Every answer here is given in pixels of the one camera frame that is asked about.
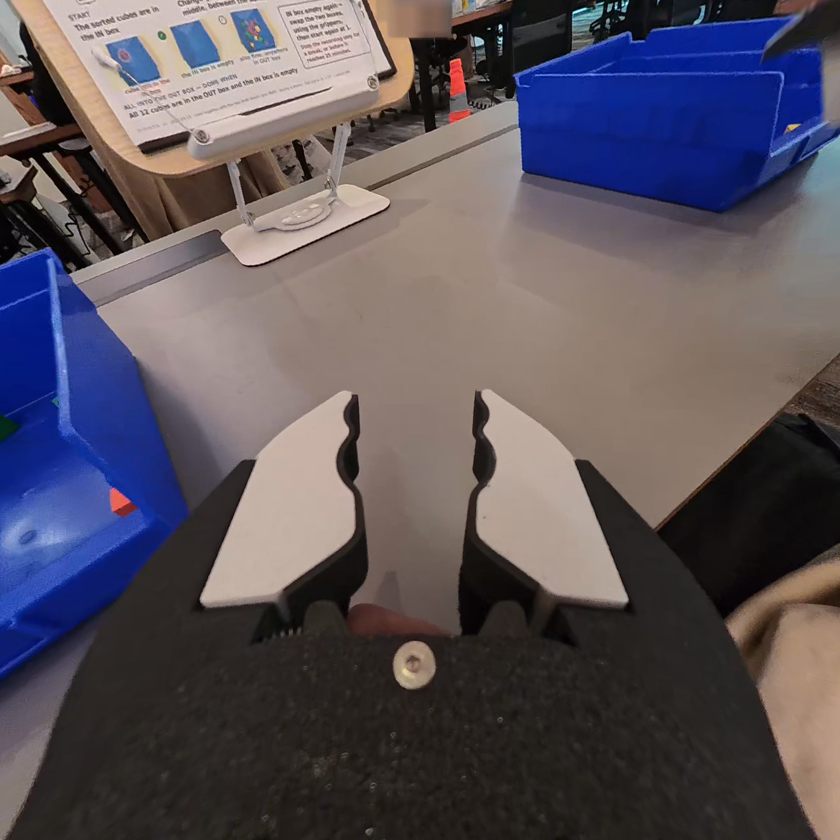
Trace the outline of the blue plastic bin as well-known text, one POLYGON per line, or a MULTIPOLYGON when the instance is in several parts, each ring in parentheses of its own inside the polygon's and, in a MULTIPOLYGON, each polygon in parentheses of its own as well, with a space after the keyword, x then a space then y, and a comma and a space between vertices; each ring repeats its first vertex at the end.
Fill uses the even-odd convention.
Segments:
POLYGON ((523 171, 728 210, 838 138, 819 50, 763 61, 791 20, 625 33, 519 72, 523 171))
POLYGON ((4 678, 117 599, 187 507, 131 351, 55 254, 2 265, 1 293, 4 678), (115 516, 111 487, 138 510, 115 516))

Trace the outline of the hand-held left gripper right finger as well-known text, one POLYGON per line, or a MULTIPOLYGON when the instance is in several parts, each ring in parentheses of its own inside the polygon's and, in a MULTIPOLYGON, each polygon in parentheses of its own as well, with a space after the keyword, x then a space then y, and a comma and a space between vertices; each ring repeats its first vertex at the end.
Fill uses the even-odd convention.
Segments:
POLYGON ((560 606, 623 611, 629 596, 578 464, 557 437, 490 389, 475 392, 475 486, 459 571, 459 621, 478 634, 511 602, 545 634, 560 606))

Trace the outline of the orange traffic cone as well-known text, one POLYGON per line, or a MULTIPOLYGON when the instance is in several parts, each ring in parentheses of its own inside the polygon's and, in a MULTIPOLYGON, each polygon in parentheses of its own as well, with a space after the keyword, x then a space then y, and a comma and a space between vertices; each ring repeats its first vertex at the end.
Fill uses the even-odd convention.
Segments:
POLYGON ((453 124, 470 116, 471 110, 467 97, 466 81, 462 61, 453 58, 449 61, 449 100, 448 123, 453 124))

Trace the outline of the wooden desk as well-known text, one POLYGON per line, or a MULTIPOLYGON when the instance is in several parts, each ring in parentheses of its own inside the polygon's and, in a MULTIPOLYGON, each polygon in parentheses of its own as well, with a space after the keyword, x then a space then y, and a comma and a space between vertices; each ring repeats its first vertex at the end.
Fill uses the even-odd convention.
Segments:
POLYGON ((21 164, 35 164, 65 198, 73 221, 84 223, 111 255, 117 256, 131 250, 136 238, 144 244, 150 242, 128 202, 76 124, 57 127, 50 122, 43 122, 15 133, 7 133, 2 136, 1 154, 21 164), (48 154, 64 155, 79 165, 85 181, 77 192, 47 160, 48 154), (122 223, 123 240, 116 239, 115 234, 105 227, 89 204, 87 196, 90 190, 98 191, 122 223))

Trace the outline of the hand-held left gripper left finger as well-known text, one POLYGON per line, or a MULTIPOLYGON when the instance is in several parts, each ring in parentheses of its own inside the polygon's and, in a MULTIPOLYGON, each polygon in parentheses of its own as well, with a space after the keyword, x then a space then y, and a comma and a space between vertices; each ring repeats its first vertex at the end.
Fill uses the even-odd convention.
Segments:
POLYGON ((359 398, 338 392, 263 447, 200 595, 204 609, 272 605, 285 628, 309 606, 346 613, 369 570, 359 398))

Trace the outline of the tan fabric cover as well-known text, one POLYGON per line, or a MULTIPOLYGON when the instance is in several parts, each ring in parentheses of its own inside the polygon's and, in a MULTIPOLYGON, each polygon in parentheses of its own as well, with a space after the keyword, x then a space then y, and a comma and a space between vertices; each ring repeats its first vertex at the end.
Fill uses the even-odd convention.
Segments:
MULTIPOLYGON (((127 163, 98 140, 91 145, 150 240, 236 209, 225 164, 193 175, 164 178, 127 163)), ((246 156, 238 162, 238 172, 246 203, 279 193, 291 185, 270 151, 246 156)))

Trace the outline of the printed instruction sheet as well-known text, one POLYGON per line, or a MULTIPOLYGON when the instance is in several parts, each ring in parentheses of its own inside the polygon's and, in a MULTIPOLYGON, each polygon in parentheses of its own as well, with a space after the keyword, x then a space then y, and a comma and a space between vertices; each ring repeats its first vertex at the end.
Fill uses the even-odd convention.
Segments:
POLYGON ((366 2, 49 1, 141 149, 396 66, 366 2))

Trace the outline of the black office chair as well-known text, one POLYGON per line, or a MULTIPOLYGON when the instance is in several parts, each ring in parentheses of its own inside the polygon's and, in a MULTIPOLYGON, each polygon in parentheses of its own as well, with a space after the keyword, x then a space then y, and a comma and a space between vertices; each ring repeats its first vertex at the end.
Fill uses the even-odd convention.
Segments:
POLYGON ((514 1, 512 64, 516 72, 566 56, 572 48, 574 1, 514 1))

